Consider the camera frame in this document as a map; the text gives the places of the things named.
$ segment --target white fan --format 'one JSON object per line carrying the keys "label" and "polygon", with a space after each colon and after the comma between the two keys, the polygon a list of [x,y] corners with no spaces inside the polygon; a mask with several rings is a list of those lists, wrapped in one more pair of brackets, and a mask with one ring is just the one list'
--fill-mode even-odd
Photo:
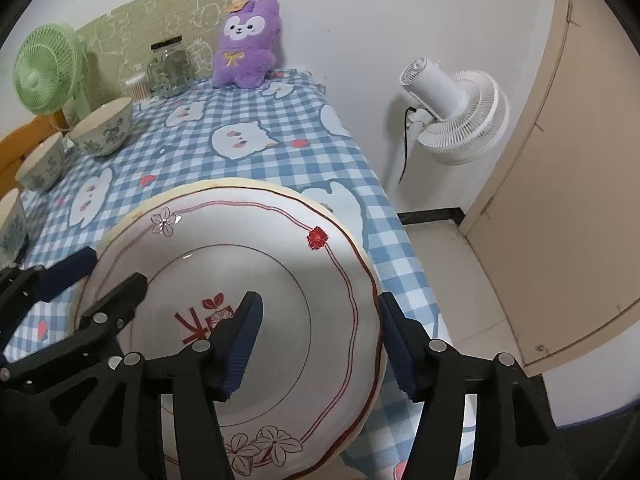
{"label": "white fan", "polygon": [[463,70],[447,76],[433,61],[420,58],[400,76],[404,90],[422,108],[409,114],[385,190],[391,195],[402,179],[416,140],[442,164],[466,164],[489,150],[504,134],[509,103],[485,72]]}

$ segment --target blue checkered tablecloth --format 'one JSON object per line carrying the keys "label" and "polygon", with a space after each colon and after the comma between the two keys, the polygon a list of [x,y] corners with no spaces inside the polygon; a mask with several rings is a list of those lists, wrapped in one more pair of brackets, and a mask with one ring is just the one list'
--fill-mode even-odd
{"label": "blue checkered tablecloth", "polygon": [[[223,126],[233,128],[215,136]],[[238,142],[236,130],[242,134]],[[213,89],[208,80],[199,81],[177,98],[136,105],[130,136],[114,155],[97,160],[77,149],[68,152],[65,173],[48,193],[22,195],[30,232],[23,266],[50,266],[84,246],[95,247],[151,196],[226,176],[267,180],[326,203],[350,230],[361,229],[358,236],[383,289],[431,336],[449,339],[420,262],[376,175],[328,105],[324,87],[297,70],[271,73],[255,90]],[[91,178],[110,180],[102,183],[108,186],[104,202],[72,211]],[[354,208],[362,220],[343,218]],[[71,298],[70,289],[49,304],[36,304],[6,357],[16,360],[64,338]],[[364,430],[341,454],[346,466],[358,471],[356,478],[394,478],[408,458],[421,408],[398,389],[388,367]],[[467,411],[459,463],[468,462],[472,453],[474,418],[469,406]]]}

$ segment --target fan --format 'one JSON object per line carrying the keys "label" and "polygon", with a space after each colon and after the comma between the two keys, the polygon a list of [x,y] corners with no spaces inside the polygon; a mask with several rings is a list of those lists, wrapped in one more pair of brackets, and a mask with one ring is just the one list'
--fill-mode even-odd
{"label": "fan", "polygon": [[29,34],[14,65],[14,88],[24,107],[48,115],[73,97],[78,116],[89,115],[85,48],[69,25],[50,23]]}
{"label": "fan", "polygon": [[447,76],[437,63],[420,58],[402,71],[400,84],[421,108],[405,117],[404,140],[385,184],[389,195],[402,179],[416,141],[434,160],[453,166],[487,152],[506,130],[509,103],[485,72]]}

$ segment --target plate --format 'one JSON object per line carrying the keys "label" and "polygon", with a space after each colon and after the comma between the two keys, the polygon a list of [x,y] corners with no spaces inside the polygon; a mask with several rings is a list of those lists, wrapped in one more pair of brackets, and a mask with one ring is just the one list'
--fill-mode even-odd
{"label": "plate", "polygon": [[[73,326],[135,271],[147,277],[148,293],[119,340],[146,359],[205,338],[246,291],[262,296],[242,385],[216,405],[236,478],[299,478],[356,437],[385,370],[379,291],[363,250],[325,208],[240,178],[160,194],[101,242]],[[170,396],[162,427],[165,455],[175,461]]]}

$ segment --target wooden door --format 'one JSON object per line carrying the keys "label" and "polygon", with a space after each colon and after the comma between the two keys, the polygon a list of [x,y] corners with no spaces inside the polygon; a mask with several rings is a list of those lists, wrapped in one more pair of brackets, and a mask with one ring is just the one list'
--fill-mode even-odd
{"label": "wooden door", "polygon": [[527,365],[603,343],[640,298],[640,56],[603,0],[573,0],[542,111],[467,238]]}

